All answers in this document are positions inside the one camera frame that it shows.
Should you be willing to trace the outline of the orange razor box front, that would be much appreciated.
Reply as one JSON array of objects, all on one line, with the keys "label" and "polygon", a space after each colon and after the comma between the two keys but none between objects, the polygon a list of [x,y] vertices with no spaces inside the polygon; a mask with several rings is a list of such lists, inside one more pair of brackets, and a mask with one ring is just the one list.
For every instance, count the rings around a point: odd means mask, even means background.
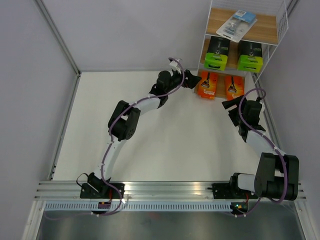
[{"label": "orange razor box front", "polygon": [[216,96],[218,74],[211,71],[202,71],[196,94],[204,99],[213,100]]}]

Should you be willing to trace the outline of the orange razor box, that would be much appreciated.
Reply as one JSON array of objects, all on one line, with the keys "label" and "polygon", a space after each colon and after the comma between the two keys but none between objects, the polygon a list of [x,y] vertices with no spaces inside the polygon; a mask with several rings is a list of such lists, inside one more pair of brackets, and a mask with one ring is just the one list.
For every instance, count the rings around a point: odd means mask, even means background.
[{"label": "orange razor box", "polygon": [[204,99],[213,100],[216,96],[218,74],[211,71],[202,71],[196,94]]},{"label": "orange razor box", "polygon": [[230,101],[245,94],[245,79],[241,76],[227,75],[224,77],[226,100]]}]

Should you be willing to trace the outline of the green black razor box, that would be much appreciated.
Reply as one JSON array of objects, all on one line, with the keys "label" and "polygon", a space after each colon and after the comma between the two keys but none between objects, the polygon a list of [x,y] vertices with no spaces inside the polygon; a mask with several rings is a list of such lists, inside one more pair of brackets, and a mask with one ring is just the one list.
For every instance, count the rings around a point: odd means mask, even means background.
[{"label": "green black razor box", "polygon": [[238,43],[237,70],[260,73],[263,67],[262,44],[250,41],[240,41]]},{"label": "green black razor box", "polygon": [[212,36],[204,58],[204,67],[224,71],[228,61],[230,40]]}]

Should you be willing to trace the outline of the white wire wooden shelf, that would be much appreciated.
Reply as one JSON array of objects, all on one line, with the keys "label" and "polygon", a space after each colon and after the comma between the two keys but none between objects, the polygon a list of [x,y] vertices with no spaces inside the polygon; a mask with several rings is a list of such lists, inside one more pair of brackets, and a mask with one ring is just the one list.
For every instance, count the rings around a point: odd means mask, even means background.
[{"label": "white wire wooden shelf", "polygon": [[[226,68],[224,71],[205,67],[211,37],[216,37],[216,31],[237,10],[244,10],[256,14],[257,22],[242,38],[243,41],[259,43],[262,45],[263,65],[259,73],[238,70],[239,47],[236,42],[230,43]],[[202,41],[201,54],[197,67],[197,74],[203,71],[216,72],[218,81],[216,87],[217,98],[226,97],[225,76],[241,76],[244,80],[251,81],[246,86],[254,86],[277,47],[289,29],[287,4],[284,0],[212,0],[209,7],[205,32]]]}]

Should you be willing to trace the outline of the blue clear razor blister pack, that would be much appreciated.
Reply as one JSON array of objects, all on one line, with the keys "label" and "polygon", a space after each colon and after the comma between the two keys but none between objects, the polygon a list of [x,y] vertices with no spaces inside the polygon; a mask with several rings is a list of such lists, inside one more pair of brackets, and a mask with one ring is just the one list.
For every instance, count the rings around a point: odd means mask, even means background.
[{"label": "blue clear razor blister pack", "polygon": [[256,14],[239,9],[216,31],[216,34],[239,43],[257,21]]}]

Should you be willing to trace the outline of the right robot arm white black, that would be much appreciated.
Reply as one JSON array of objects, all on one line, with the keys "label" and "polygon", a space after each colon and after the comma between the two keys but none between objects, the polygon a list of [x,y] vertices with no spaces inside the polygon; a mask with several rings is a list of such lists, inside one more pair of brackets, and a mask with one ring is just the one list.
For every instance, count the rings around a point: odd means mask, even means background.
[{"label": "right robot arm white black", "polygon": [[266,130],[260,125],[261,98],[248,100],[242,95],[223,101],[222,105],[243,141],[259,156],[255,174],[236,172],[230,177],[229,194],[239,198],[249,191],[259,198],[275,202],[296,200],[299,159],[286,154],[266,136]]}]

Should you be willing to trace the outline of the aluminium corner post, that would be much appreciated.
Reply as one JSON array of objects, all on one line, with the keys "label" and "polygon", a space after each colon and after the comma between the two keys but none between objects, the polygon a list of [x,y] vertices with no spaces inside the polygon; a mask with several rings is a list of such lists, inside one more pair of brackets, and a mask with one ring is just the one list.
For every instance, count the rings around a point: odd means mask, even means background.
[{"label": "aluminium corner post", "polygon": [[74,73],[79,76],[81,74],[80,69],[78,68],[69,48],[67,47],[55,21],[53,20],[48,8],[43,0],[34,0],[33,1],[37,6],[40,14],[42,15],[44,21],[46,22],[50,32],[53,34],[54,39],[56,40],[57,44],[59,45],[63,55],[65,56],[67,62],[71,66]]}]

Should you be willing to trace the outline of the aluminium rail frame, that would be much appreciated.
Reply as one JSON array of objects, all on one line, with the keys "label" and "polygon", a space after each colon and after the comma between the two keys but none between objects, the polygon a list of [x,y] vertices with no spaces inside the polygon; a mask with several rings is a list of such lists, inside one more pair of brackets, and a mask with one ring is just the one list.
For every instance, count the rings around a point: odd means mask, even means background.
[{"label": "aluminium rail frame", "polygon": [[[211,181],[124,181],[124,198],[133,201],[241,201],[256,199],[250,193],[244,199],[215,199]],[[42,181],[38,184],[35,200],[79,200],[81,187],[74,181]]]}]

